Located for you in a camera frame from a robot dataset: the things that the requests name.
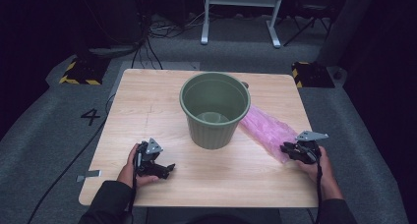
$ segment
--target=black cable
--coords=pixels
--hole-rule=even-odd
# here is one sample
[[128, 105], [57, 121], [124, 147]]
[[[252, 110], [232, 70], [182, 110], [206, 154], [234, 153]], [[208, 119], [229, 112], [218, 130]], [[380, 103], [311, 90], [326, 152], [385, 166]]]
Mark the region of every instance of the black cable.
[[[172, 26], [167, 26], [166, 24], [165, 24], [165, 21], [155, 21], [155, 22], [153, 22], [150, 26], [149, 26], [149, 35], [150, 35], [150, 37], [152, 37], [152, 38], [173, 38], [173, 37], [175, 37], [175, 36], [178, 36], [178, 35], [180, 35], [180, 34], [182, 34], [182, 33], [184, 33], [185, 31], [187, 31], [187, 30], [190, 30], [190, 29], [193, 29], [193, 28], [195, 28], [196, 26], [201, 26], [203, 23], [200, 23], [200, 24], [197, 24], [197, 25], [192, 25], [192, 23], [193, 22], [195, 22], [195, 21], [198, 21], [198, 20], [203, 20], [204, 19], [204, 17], [202, 17], [202, 15], [204, 14], [205, 12], [202, 12], [201, 14], [199, 14], [199, 15], [197, 15], [195, 18], [193, 18], [193, 19], [190, 19], [189, 21], [187, 21], [186, 23], [186, 25], [183, 27], [183, 28], [179, 28], [178, 26], [176, 26], [176, 25], [172, 25]], [[159, 34], [159, 33], [155, 33], [154, 32], [154, 30], [155, 29], [165, 29], [166, 28], [166, 34]], [[176, 34], [174, 34], [174, 35], [169, 35], [170, 33], [172, 33], [174, 30], [179, 30], [180, 32], [179, 33], [176, 33]]]
[[139, 52], [139, 50], [140, 50], [140, 49], [141, 49], [141, 48], [137, 49], [137, 50], [136, 50], [136, 52], [135, 52], [135, 55], [133, 56], [131, 69], [133, 69], [133, 67], [134, 67], [134, 65], [135, 65], [136, 55], [138, 54], [138, 52]]
[[317, 196], [319, 199], [319, 207], [317, 210], [316, 224], [320, 223], [320, 215], [322, 212], [322, 166], [320, 165], [320, 158], [316, 160], [317, 162]]
[[146, 209], [147, 209], [147, 217], [145, 219], [145, 223], [149, 223], [148, 222], [148, 220], [149, 220], [149, 207], [146, 207]]
[[159, 63], [159, 67], [160, 67], [160, 69], [161, 69], [161, 70], [163, 70], [162, 65], [160, 64], [159, 59], [158, 59], [158, 58], [157, 58], [157, 56], [155, 55], [155, 52], [153, 52], [152, 47], [150, 46], [149, 37], [147, 37], [147, 41], [148, 41], [148, 46], [149, 46], [150, 51], [152, 52], [152, 54], [153, 54], [153, 56], [155, 57], [156, 61]]
[[140, 50], [139, 50], [139, 62], [141, 63], [142, 68], [144, 69], [144, 68], [145, 68], [145, 66], [144, 66], [144, 63], [142, 63], [142, 55], [141, 55], [141, 51], [142, 51], [142, 49], [140, 49]]
[[108, 115], [108, 110], [107, 110], [107, 108], [108, 108], [108, 103], [110, 102], [110, 99], [111, 98], [113, 98], [114, 96], [116, 95], [116, 93], [114, 93], [114, 94], [112, 94], [108, 99], [107, 99], [107, 102], [105, 103], [105, 113]]
[[106, 35], [109, 39], [115, 41], [116, 43], [119, 44], [123, 44], [123, 45], [132, 45], [131, 49], [128, 50], [121, 50], [121, 51], [113, 51], [110, 53], [106, 53], [106, 54], [95, 54], [97, 57], [99, 58], [104, 58], [104, 59], [113, 59], [113, 58], [118, 58], [118, 57], [122, 57], [122, 56], [126, 56], [128, 54], [131, 54], [135, 51], [138, 50], [138, 48], [141, 47], [141, 45], [145, 42], [145, 31], [143, 31], [140, 35], [140, 37], [138, 38], [138, 40], [136, 41], [129, 41], [129, 42], [125, 42], [122, 40], [118, 40], [116, 38], [114, 38], [113, 36], [111, 36], [105, 29], [104, 27], [101, 25], [101, 23], [98, 21], [97, 17], [95, 16], [94, 11], [92, 10], [91, 6], [89, 5], [89, 3], [87, 2], [87, 0], [83, 0], [83, 2], [85, 3], [85, 5], [87, 6], [87, 8], [89, 9], [90, 14], [92, 15], [93, 19], [95, 20], [96, 24], [98, 25], [98, 27], [101, 29], [101, 31], [104, 33], [104, 35]]
[[146, 45], [144, 45], [144, 47], [145, 47], [145, 50], [147, 51], [147, 56], [148, 56], [148, 59], [150, 60], [150, 64], [151, 64], [151, 65], [152, 65], [152, 67], [156, 70], [156, 67], [153, 65], [152, 59], [149, 57], [149, 54], [148, 54], [148, 48], [147, 48], [147, 46], [146, 46]]
[[306, 208], [306, 210], [307, 210], [307, 212], [309, 213], [310, 220], [312, 221], [312, 224], [315, 224], [315, 221], [314, 221], [314, 217], [313, 217], [312, 212], [310, 211], [310, 209], [309, 209], [309, 208]]
[[141, 161], [138, 161], [138, 151], [136, 151], [135, 153], [135, 157], [133, 159], [133, 164], [134, 164], [134, 169], [133, 169], [133, 177], [132, 177], [132, 194], [131, 194], [131, 200], [129, 202], [129, 212], [132, 213], [133, 216], [133, 203], [135, 202], [135, 197], [136, 197], [136, 186], [137, 186], [137, 181], [136, 181], [136, 174], [137, 174], [137, 168], [140, 164]]
[[59, 180], [67, 173], [68, 169], [74, 164], [74, 162], [80, 157], [80, 155], [89, 147], [92, 140], [94, 140], [95, 136], [100, 132], [102, 127], [104, 126], [105, 122], [107, 120], [107, 117], [104, 119], [104, 121], [101, 123], [101, 125], [98, 127], [98, 129], [95, 131], [94, 135], [89, 139], [89, 141], [86, 143], [86, 145], [83, 147], [83, 149], [74, 157], [74, 159], [68, 164], [68, 166], [64, 169], [64, 171], [58, 176], [58, 178], [53, 182], [53, 184], [48, 188], [45, 194], [43, 194], [42, 198], [37, 203], [36, 207], [34, 208], [33, 212], [31, 213], [30, 219], [28, 221], [28, 224], [31, 223], [31, 221], [34, 218], [34, 215], [36, 214], [37, 210], [39, 209], [40, 205], [42, 204], [43, 200], [46, 198], [46, 196], [52, 191], [52, 189], [55, 187], [55, 185], [59, 182]]

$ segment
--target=printed number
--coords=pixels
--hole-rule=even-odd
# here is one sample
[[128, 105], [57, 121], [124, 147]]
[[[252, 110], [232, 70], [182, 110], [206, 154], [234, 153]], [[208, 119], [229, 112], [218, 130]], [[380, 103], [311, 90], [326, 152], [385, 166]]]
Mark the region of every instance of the printed number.
[[89, 126], [91, 126], [92, 125], [92, 121], [94, 121], [94, 119], [100, 117], [100, 116], [95, 116], [96, 113], [97, 113], [97, 110], [93, 108], [89, 112], [83, 114], [81, 116], [81, 118], [88, 118], [89, 119]]

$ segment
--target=plastic bucket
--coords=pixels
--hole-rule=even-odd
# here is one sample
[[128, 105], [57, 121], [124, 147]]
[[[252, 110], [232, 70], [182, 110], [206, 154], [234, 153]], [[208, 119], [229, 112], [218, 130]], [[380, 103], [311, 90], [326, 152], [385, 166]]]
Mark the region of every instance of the plastic bucket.
[[227, 145], [248, 113], [251, 96], [237, 79], [223, 73], [202, 73], [181, 88], [180, 103], [193, 142], [207, 149]]

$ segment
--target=person's right hand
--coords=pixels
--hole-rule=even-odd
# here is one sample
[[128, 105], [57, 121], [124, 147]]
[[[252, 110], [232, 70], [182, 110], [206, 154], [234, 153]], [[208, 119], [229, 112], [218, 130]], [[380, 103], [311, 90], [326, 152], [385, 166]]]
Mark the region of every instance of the person's right hand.
[[[333, 170], [331, 168], [331, 163], [328, 158], [328, 153], [322, 146], [319, 146], [319, 149], [320, 149], [320, 152], [322, 153], [322, 157], [320, 158], [320, 165], [322, 166], [322, 172], [323, 172], [323, 176], [321, 180], [323, 199], [324, 200], [329, 199], [329, 198], [343, 199], [341, 190], [337, 184], [336, 179], [333, 176]], [[305, 164], [298, 160], [296, 161], [296, 163], [302, 171], [306, 172], [309, 175], [310, 179], [314, 183], [317, 183], [317, 172], [318, 172], [317, 164]]]
[[[138, 148], [138, 144], [135, 144], [135, 146], [133, 146], [132, 150], [129, 153], [129, 157], [128, 157], [128, 161], [126, 162], [126, 165], [123, 166], [122, 170], [119, 173], [119, 176], [117, 177], [117, 181], [122, 182], [126, 185], [128, 185], [130, 188], [133, 188], [133, 171], [134, 171], [134, 158], [135, 158], [135, 154], [136, 154], [136, 149]], [[137, 181], [137, 186], [136, 189], [138, 189], [139, 187], [142, 187], [146, 184], [155, 182], [158, 180], [158, 177], [156, 176], [143, 176], [140, 177], [138, 175], [136, 175], [136, 181]]]

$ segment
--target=white metal frame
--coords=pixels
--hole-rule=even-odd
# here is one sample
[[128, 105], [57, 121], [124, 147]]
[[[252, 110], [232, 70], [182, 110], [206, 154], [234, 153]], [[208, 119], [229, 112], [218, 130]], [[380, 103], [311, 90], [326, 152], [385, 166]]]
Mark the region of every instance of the white metal frame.
[[276, 15], [282, 0], [206, 0], [205, 2], [205, 22], [203, 24], [202, 44], [209, 43], [209, 5], [234, 5], [234, 6], [256, 6], [256, 7], [273, 7], [272, 19], [267, 21], [267, 28], [269, 31], [272, 44], [275, 48], [281, 46], [276, 35], [274, 24]]

